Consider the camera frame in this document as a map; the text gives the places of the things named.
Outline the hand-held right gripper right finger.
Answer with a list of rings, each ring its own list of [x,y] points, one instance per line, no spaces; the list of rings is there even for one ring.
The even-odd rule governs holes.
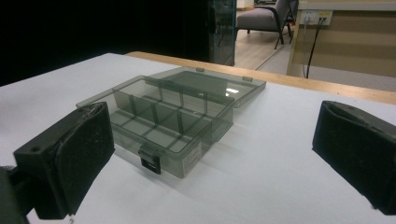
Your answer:
[[[321,103],[313,150],[383,214],[396,215],[396,126],[352,105]]]

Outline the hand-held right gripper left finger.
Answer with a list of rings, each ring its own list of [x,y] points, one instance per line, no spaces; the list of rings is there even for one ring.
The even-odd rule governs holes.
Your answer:
[[[74,215],[113,152],[107,103],[74,110],[14,152],[21,210],[42,219]]]

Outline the clear grey plastic compartment box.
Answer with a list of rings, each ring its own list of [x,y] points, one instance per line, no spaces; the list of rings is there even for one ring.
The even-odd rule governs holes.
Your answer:
[[[107,103],[121,158],[135,154],[150,171],[183,178],[233,126],[233,111],[265,86],[253,77],[179,67],[134,77],[77,106]]]

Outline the beige wooden counter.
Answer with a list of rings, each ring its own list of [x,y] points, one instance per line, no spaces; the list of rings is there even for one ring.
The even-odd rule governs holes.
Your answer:
[[[287,74],[303,65],[396,77],[396,0],[300,0],[303,10],[331,10],[328,26],[296,22]]]

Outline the glass cabinet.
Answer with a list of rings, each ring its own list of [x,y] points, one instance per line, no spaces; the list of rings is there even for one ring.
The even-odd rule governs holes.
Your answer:
[[[209,61],[233,65],[235,0],[208,0]]]

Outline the white wall socket strip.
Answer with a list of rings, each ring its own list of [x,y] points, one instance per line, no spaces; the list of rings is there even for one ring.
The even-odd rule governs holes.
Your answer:
[[[303,25],[324,25],[331,23],[331,10],[303,10],[301,13],[300,24]]]

